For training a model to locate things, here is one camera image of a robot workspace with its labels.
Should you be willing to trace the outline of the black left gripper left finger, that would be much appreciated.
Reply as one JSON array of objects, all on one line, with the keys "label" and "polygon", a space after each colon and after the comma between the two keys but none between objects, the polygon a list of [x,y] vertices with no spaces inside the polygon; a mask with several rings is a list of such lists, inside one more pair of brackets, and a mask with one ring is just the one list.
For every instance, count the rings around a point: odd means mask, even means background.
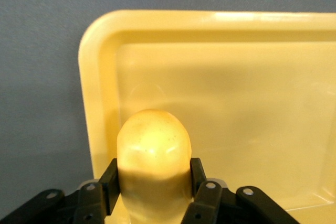
[{"label": "black left gripper left finger", "polygon": [[98,181],[87,182],[79,189],[75,223],[105,223],[119,195],[118,166],[114,158]]}]

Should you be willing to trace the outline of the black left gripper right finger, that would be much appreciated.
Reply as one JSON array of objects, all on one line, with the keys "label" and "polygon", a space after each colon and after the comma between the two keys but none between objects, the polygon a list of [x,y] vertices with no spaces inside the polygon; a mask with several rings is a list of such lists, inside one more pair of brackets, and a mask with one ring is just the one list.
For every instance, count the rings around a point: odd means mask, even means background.
[{"label": "black left gripper right finger", "polygon": [[206,178],[200,158],[190,161],[193,202],[189,204],[181,223],[217,223],[222,198],[222,186]]}]

